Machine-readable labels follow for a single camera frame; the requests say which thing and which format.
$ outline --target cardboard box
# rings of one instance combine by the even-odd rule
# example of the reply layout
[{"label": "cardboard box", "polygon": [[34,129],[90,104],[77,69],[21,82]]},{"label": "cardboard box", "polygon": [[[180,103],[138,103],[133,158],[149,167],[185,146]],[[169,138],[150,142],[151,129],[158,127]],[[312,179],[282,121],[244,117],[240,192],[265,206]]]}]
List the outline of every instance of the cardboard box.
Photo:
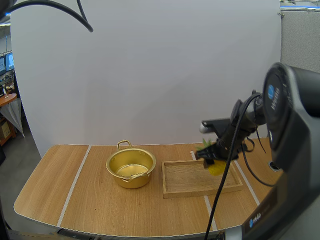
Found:
[{"label": "cardboard box", "polygon": [[8,123],[5,121],[1,126],[0,126],[0,138],[5,139],[10,135],[11,131],[9,128]]}]

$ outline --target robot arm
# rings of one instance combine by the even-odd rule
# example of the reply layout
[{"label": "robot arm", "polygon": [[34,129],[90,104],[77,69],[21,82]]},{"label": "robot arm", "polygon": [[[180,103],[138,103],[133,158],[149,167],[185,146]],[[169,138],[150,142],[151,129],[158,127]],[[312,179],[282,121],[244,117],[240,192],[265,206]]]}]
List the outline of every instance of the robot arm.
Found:
[{"label": "robot arm", "polygon": [[[249,103],[249,106],[245,111],[235,142],[232,160],[238,158],[238,150],[241,147],[243,140],[254,133],[258,126],[266,123],[263,112],[263,95],[261,93],[256,93],[256,91],[252,91],[251,96],[255,96],[256,98]],[[248,101],[250,101],[249,98],[244,102],[239,99],[234,104],[230,118],[202,121],[200,132],[216,133],[218,139],[215,144],[197,151],[195,153],[196,159],[204,158],[207,165],[214,164],[214,160],[226,161],[228,159],[239,115]]]},{"label": "robot arm", "polygon": [[255,125],[266,123],[272,161],[283,169],[275,186],[242,224],[237,238],[232,239],[279,239],[320,195],[319,96],[319,73],[275,63],[266,74],[263,93],[249,104],[240,123],[239,113],[246,103],[240,100],[230,119],[202,122],[200,131],[215,132],[218,139],[214,145],[198,151],[196,158],[204,158],[208,164],[225,161],[235,124],[240,124],[231,155],[234,160],[238,156],[236,149],[255,131]]}]

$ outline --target black cable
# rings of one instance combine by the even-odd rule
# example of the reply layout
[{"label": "black cable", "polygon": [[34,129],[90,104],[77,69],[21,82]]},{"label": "black cable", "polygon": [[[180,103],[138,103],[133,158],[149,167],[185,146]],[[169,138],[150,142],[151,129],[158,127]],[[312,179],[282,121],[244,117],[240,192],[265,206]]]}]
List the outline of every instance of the black cable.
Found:
[{"label": "black cable", "polygon": [[13,5],[12,7],[9,7],[6,12],[7,13],[12,13],[13,11],[23,8],[23,7],[27,7],[27,6],[32,6],[32,5],[43,5],[43,6],[48,6],[48,7],[52,7],[55,9],[59,9],[67,14],[69,14],[70,16],[74,17],[75,19],[77,19],[83,26],[85,26],[90,33],[92,33],[94,31],[94,29],[92,28],[92,26],[88,23],[88,21],[83,18],[82,16],[80,16],[78,13],[76,13],[74,10],[72,10],[71,8],[62,5],[58,2],[55,1],[51,1],[51,0],[28,0],[28,1],[23,1],[20,2],[18,4]]},{"label": "black cable", "polygon": [[256,136],[258,137],[259,143],[266,154],[266,150],[264,149],[264,146],[262,146],[262,143],[260,141],[259,133],[258,133],[258,127],[257,127],[257,122],[256,122],[256,101],[253,102],[253,111],[254,111],[254,124],[255,124],[255,131],[256,131]]},{"label": "black cable", "polygon": [[233,137],[232,137],[232,142],[231,142],[231,146],[230,146],[228,159],[226,161],[226,165],[225,165],[225,169],[224,169],[224,172],[223,172],[223,175],[222,175],[222,178],[221,178],[221,182],[220,182],[219,188],[218,188],[218,190],[216,192],[216,195],[215,195],[215,198],[214,198],[214,202],[213,202],[213,205],[212,205],[208,226],[206,228],[206,232],[205,232],[205,235],[204,235],[204,240],[208,239],[208,235],[209,235],[209,232],[210,232],[212,220],[214,218],[214,214],[215,214],[215,210],[216,210],[216,207],[217,207],[218,199],[219,199],[219,196],[221,194],[222,188],[223,188],[223,186],[225,184],[226,177],[227,177],[227,174],[228,174],[228,170],[229,170],[229,167],[230,167],[230,163],[231,163],[231,159],[232,159],[232,156],[233,156],[233,152],[234,152],[234,148],[235,148],[235,144],[236,144],[236,139],[237,139],[237,136],[238,136],[238,133],[239,133],[239,130],[240,130],[240,125],[241,125],[242,119],[244,118],[244,115],[246,113],[246,110],[247,110],[249,104],[252,102],[252,100],[256,99],[259,96],[260,96],[259,94],[251,95],[248,98],[248,100],[245,103],[245,106],[244,106],[242,112],[239,115],[239,119],[238,119],[238,122],[236,123],[236,127],[235,127],[234,134],[233,134]]},{"label": "black cable", "polygon": [[246,139],[252,144],[252,149],[251,150],[246,149],[245,151],[252,152],[253,150],[255,150],[255,142],[251,138],[249,138],[248,136],[246,137]]},{"label": "black cable", "polygon": [[81,16],[88,22],[88,20],[87,20],[87,18],[86,18],[86,15],[85,15],[85,11],[84,11],[84,9],[82,8],[82,5],[81,5],[80,0],[76,0],[76,3],[78,4],[78,7],[79,7],[79,10],[80,10]]},{"label": "black cable", "polygon": [[244,162],[245,162],[245,165],[246,167],[248,168],[249,172],[252,174],[252,176],[254,176],[255,179],[257,179],[257,181],[263,185],[266,185],[268,187],[274,187],[275,185],[274,184],[269,184],[269,183],[266,183],[262,180],[260,180],[260,178],[257,177],[257,175],[255,175],[255,173],[251,170],[249,164],[248,164],[248,160],[246,158],[246,153],[245,153],[245,149],[244,149],[244,146],[243,144],[241,144],[241,149],[242,149],[242,154],[243,154],[243,158],[244,158]]}]

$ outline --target floor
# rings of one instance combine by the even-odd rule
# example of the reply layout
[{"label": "floor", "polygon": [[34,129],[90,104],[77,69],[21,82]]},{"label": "floor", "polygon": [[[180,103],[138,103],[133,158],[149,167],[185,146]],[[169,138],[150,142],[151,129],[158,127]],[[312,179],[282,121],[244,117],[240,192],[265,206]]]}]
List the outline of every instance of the floor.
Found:
[{"label": "floor", "polygon": [[26,118],[22,127],[25,138],[18,133],[3,145],[6,159],[0,166],[0,198],[4,219],[13,230],[49,234],[56,229],[20,216],[14,210],[15,200],[41,160]]}]

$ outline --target brass pot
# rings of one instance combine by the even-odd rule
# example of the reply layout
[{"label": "brass pot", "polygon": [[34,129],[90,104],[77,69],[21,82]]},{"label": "brass pot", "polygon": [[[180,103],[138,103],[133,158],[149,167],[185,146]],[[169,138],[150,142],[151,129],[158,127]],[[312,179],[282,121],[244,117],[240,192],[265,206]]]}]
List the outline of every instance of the brass pot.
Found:
[{"label": "brass pot", "polygon": [[[119,150],[122,143],[128,143],[129,148]],[[128,140],[122,140],[118,142],[116,152],[109,156],[105,165],[117,184],[127,189],[137,189],[150,181],[156,158],[151,152],[134,148]]]}]

